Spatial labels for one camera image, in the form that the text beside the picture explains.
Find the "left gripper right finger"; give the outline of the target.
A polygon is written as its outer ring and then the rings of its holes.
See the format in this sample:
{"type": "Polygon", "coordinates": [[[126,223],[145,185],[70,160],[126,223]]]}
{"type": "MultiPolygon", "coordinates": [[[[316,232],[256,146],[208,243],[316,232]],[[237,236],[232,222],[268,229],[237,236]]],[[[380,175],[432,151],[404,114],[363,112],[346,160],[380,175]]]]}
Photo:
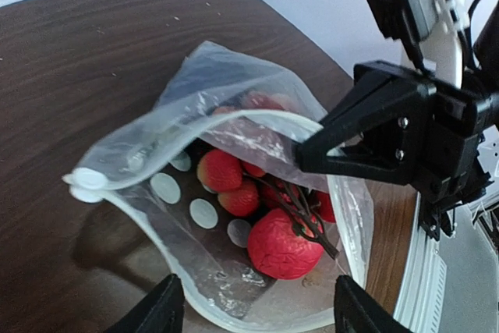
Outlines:
{"type": "Polygon", "coordinates": [[[334,326],[336,333],[411,333],[348,275],[335,283],[334,326]]]}

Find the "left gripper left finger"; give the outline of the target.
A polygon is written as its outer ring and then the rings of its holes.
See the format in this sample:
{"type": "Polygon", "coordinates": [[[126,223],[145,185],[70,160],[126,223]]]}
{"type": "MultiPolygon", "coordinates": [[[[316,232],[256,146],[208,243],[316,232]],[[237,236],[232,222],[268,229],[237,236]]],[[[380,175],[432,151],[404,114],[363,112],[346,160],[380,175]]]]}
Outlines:
{"type": "Polygon", "coordinates": [[[181,333],[184,314],[185,296],[182,283],[177,275],[171,274],[104,332],[181,333]]]}

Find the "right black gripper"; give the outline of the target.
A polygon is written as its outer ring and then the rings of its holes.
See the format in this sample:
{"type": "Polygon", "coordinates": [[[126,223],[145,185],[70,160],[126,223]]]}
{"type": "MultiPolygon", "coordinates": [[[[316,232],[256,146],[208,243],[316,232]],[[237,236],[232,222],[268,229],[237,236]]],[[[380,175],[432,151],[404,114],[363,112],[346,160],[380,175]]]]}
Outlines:
{"type": "Polygon", "coordinates": [[[450,211],[492,183],[478,146],[498,120],[497,87],[467,73],[458,89],[382,61],[356,65],[354,80],[323,128],[296,146],[299,169],[410,185],[427,235],[450,236],[450,211]]]}

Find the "clear zip top bag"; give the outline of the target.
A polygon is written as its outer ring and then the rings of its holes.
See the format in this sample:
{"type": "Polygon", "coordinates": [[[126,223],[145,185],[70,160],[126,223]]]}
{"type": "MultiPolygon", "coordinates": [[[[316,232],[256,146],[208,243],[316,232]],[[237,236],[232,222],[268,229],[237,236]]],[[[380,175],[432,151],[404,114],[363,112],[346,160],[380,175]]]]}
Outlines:
{"type": "Polygon", "coordinates": [[[65,176],[87,203],[114,204],[145,232],[186,301],[231,332],[305,332],[334,323],[334,284],[366,284],[373,201],[361,179],[301,172],[295,143],[326,111],[292,71],[206,41],[188,56],[146,115],[96,142],[65,176]],[[253,218],[235,219],[194,169],[209,147],[306,192],[326,194],[337,218],[325,232],[335,257],[293,281],[259,272],[247,256],[253,218]]]}

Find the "red fake lychee bunch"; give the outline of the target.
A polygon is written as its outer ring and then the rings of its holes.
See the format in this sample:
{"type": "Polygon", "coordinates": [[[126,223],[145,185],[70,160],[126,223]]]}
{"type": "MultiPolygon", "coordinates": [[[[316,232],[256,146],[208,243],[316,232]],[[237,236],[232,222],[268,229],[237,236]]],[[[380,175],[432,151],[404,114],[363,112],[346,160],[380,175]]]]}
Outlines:
{"type": "Polygon", "coordinates": [[[215,191],[219,204],[228,213],[247,218],[260,206],[265,206],[268,213],[282,209],[290,217],[296,235],[319,243],[324,253],[337,257],[338,248],[327,239],[320,214],[322,207],[332,208],[325,202],[325,193],[272,176],[219,147],[200,159],[196,173],[201,183],[215,191]]]}

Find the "red fake fruit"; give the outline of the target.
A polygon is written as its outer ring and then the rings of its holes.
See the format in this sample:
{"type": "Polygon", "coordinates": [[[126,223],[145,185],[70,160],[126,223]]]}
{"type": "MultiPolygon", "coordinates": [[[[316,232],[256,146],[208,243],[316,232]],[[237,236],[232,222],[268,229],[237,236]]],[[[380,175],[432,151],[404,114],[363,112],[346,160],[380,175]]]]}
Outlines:
{"type": "Polygon", "coordinates": [[[247,252],[259,272],[276,279],[294,280],[313,270],[324,248],[296,235],[290,217],[275,208],[251,229],[247,252]]]}

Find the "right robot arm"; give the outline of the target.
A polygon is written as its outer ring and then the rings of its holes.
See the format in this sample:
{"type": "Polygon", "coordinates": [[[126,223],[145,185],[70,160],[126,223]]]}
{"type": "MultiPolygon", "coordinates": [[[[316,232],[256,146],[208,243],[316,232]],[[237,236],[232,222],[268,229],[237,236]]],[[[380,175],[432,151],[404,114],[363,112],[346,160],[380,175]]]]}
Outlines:
{"type": "Polygon", "coordinates": [[[461,88],[384,61],[358,64],[355,84],[297,145],[303,172],[410,185],[423,199],[427,235],[449,234],[449,211],[492,183],[480,164],[483,131],[498,123],[498,14],[473,46],[480,63],[461,88]]]}

